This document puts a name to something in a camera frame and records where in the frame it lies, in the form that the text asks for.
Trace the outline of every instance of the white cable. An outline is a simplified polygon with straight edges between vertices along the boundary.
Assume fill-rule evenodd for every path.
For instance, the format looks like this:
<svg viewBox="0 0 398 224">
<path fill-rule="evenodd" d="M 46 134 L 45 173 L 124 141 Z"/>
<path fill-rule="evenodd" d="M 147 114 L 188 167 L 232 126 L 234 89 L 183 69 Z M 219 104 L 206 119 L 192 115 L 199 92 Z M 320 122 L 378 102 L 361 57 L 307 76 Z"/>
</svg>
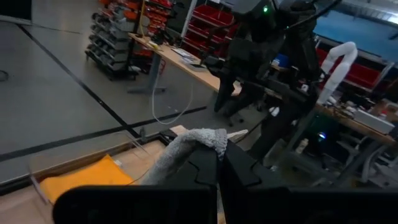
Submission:
<svg viewBox="0 0 398 224">
<path fill-rule="evenodd" d="M 167 123 L 163 123 L 159 119 L 157 119 L 157 117 L 155 115 L 155 91 L 156 91 L 158 79 L 159 79 L 159 72 L 158 72 L 158 74 L 156 76 L 156 79 L 155 79 L 154 89 L 152 90 L 152 116 L 160 124 L 163 124 L 163 125 L 172 124 L 172 123 L 176 122 L 176 120 L 178 120 L 181 117 L 181 115 L 183 115 L 186 112 L 186 110 L 188 110 L 188 108 L 191 106 L 191 103 L 192 103 L 192 100 L 193 100 L 193 81 L 191 82 L 191 96 L 190 96 L 189 103 L 188 103 L 187 107 L 174 120 L 172 120 L 170 122 L 167 122 Z"/>
</svg>

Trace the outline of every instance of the yellow cloth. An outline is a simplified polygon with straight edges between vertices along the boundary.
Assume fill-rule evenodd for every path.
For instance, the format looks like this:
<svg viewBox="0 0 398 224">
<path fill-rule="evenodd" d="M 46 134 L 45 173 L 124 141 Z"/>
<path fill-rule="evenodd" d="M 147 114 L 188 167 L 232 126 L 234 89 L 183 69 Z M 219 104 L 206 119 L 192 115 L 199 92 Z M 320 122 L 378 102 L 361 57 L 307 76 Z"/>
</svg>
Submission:
<svg viewBox="0 0 398 224">
<path fill-rule="evenodd" d="M 133 179 L 106 155 L 100 161 L 60 177 L 49 177 L 40 183 L 40 188 L 51 203 L 69 189 L 83 185 L 128 185 Z"/>
</svg>

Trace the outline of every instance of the gray floor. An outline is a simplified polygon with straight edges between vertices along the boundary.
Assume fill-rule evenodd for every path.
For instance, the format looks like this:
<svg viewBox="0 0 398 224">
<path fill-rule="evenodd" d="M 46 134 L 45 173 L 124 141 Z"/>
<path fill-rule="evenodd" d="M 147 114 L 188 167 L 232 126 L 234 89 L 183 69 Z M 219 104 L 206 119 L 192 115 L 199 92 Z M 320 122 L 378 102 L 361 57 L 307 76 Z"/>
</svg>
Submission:
<svg viewBox="0 0 398 224">
<path fill-rule="evenodd" d="M 135 82 L 111 82 L 91 60 L 86 61 L 84 50 L 88 45 L 91 14 L 99 7 L 97 0 L 33 0 L 34 25 L 24 27 L 127 124 L 152 119 L 150 96 L 126 93 L 129 86 L 145 85 L 145 75 Z M 0 82 L 0 157 L 8 152 L 120 126 L 15 24 L 0 22 L 0 58 L 0 70 L 11 75 L 7 82 Z M 166 66 L 159 82 L 167 91 L 155 98 L 157 116 L 181 112 L 188 103 L 191 85 L 194 94 L 190 109 L 206 106 L 212 94 L 205 85 L 172 65 Z M 244 116 L 246 122 L 232 128 L 211 110 L 205 110 L 184 115 L 169 126 L 153 123 L 145 129 L 147 133 L 154 133 L 178 124 L 187 128 L 227 128 L 228 131 L 248 129 L 263 117 L 252 111 L 243 111 L 250 116 Z M 127 141 L 126 135 L 126 131 L 109 134 L 0 161 L 0 183 L 26 174 L 32 163 L 46 166 L 73 159 Z M 248 148 L 256 135 L 243 141 L 242 147 Z M 41 158 L 45 158 L 44 162 L 37 162 Z"/>
</svg>

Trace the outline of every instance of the gray towel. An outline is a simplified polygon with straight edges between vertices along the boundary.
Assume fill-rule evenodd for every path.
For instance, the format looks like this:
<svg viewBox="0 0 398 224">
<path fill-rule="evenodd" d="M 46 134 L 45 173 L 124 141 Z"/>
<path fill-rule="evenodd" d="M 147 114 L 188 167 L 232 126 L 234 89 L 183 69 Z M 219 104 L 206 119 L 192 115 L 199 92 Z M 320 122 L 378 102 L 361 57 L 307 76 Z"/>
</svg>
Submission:
<svg viewBox="0 0 398 224">
<path fill-rule="evenodd" d="M 193 152 L 195 141 L 216 150 L 222 161 L 228 142 L 225 129 L 193 129 L 177 136 L 166 148 L 155 164 L 142 178 L 142 185 L 164 183 L 176 173 Z"/>
</svg>

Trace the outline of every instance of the floor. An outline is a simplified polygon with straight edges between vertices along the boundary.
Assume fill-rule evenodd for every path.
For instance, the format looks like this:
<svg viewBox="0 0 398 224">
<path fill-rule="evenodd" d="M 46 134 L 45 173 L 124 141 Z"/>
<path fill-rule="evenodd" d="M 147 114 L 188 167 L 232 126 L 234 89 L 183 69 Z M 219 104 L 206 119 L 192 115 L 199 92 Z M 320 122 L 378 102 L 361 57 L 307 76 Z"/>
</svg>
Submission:
<svg viewBox="0 0 398 224">
<path fill-rule="evenodd" d="M 160 85 L 167 91 L 155 98 L 158 117 L 174 118 L 194 95 L 189 113 L 163 126 L 152 117 L 150 96 L 127 94 L 137 81 L 113 81 L 86 61 L 91 14 L 97 0 L 33 0 L 33 25 L 0 22 L 0 184 L 62 161 L 114 146 L 178 124 L 186 128 L 253 127 L 264 116 L 249 109 L 246 121 L 233 128 L 205 109 L 212 90 L 183 71 L 167 65 Z M 254 132 L 241 146 L 247 149 Z"/>
</svg>

